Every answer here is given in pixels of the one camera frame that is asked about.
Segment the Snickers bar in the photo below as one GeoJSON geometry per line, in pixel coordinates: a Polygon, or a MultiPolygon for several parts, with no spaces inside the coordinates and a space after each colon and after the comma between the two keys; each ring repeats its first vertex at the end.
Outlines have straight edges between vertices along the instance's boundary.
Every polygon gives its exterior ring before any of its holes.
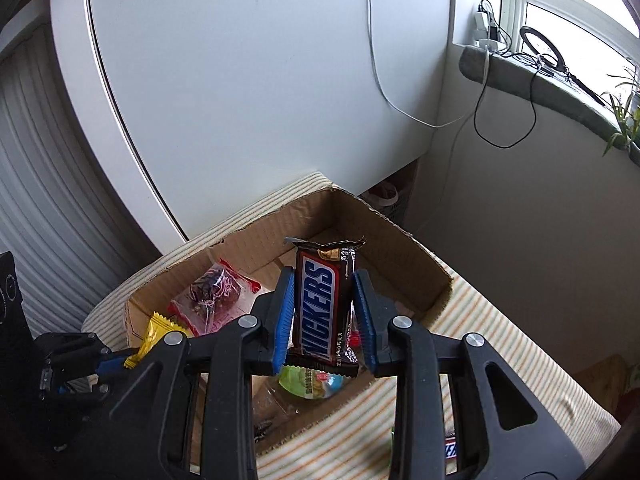
{"type": "Polygon", "coordinates": [[[352,274],[366,240],[290,242],[296,248],[294,318],[285,364],[354,378],[359,363],[349,344],[352,274]]]}
{"type": "Polygon", "coordinates": [[[458,456],[455,436],[445,438],[445,460],[454,460],[458,456]]]}

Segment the yellow candy bag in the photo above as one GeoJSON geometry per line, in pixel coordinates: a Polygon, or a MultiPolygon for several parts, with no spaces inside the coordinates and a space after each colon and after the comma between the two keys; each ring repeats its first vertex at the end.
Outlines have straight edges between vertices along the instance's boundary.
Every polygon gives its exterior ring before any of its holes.
{"type": "Polygon", "coordinates": [[[124,367],[127,370],[133,370],[152,348],[170,332],[180,332],[187,337],[193,336],[188,328],[184,328],[172,322],[169,318],[165,318],[160,313],[154,312],[146,326],[141,346],[135,354],[128,356],[124,362],[124,367]]]}

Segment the green blue egg toy pack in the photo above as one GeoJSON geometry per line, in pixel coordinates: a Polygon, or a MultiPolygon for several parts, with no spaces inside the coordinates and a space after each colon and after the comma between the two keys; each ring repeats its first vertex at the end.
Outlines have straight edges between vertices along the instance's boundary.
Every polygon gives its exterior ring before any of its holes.
{"type": "Polygon", "coordinates": [[[329,399],[349,382],[349,377],[299,366],[282,367],[278,377],[280,387],[305,400],[329,399]]]}

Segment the dried fruit bag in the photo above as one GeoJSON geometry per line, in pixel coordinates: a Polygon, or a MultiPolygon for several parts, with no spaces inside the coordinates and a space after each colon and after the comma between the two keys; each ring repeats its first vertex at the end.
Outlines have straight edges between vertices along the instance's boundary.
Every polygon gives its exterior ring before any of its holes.
{"type": "Polygon", "coordinates": [[[172,298],[167,311],[195,337],[204,336],[250,314],[255,299],[266,291],[258,281],[235,271],[226,260],[220,259],[172,298]]]}

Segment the cardboard box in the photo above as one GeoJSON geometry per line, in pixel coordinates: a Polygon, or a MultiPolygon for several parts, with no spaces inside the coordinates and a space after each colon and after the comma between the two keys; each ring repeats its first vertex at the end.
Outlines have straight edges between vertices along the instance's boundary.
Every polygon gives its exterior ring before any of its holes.
{"type": "Polygon", "coordinates": [[[224,240],[224,254],[267,281],[252,310],[217,333],[160,342],[131,372],[108,420],[155,463],[182,468],[192,454],[235,470],[335,413],[370,384],[359,372],[327,398],[305,399],[277,383],[290,337],[302,266],[294,240],[356,240],[356,270],[390,314],[437,313],[449,274],[409,234],[338,188],[292,200],[224,240]]]}

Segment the small black candy packet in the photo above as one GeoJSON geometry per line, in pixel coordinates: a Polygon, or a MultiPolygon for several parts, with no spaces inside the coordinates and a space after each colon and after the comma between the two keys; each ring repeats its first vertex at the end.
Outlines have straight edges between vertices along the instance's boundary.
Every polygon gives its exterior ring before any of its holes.
{"type": "Polygon", "coordinates": [[[280,426],[280,419],[268,417],[254,422],[254,442],[258,443],[273,434],[280,426]]]}

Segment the white wardrobe cabinet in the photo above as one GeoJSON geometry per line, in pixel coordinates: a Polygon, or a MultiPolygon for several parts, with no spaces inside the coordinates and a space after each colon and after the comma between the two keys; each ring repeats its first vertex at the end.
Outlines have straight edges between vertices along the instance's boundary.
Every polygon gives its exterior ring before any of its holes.
{"type": "Polygon", "coordinates": [[[320,171],[360,193],[420,157],[450,0],[50,0],[81,129],[169,252],[320,171]]]}

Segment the white power strip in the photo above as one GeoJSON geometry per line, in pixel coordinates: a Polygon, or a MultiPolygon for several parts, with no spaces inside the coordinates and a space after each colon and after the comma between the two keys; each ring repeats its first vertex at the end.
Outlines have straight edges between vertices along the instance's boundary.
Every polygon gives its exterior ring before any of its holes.
{"type": "Polygon", "coordinates": [[[499,27],[492,14],[479,8],[474,14],[474,41],[482,49],[497,52],[501,48],[499,27]]]}

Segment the potted spider plant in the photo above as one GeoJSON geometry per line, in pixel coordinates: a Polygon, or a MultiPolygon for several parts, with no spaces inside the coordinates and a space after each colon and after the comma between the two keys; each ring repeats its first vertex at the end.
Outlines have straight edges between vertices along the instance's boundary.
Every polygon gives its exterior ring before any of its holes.
{"type": "Polygon", "coordinates": [[[625,67],[621,75],[608,74],[616,80],[613,90],[601,93],[605,106],[614,115],[616,128],[606,141],[603,155],[612,148],[631,153],[639,140],[639,73],[638,68],[625,67]]]}

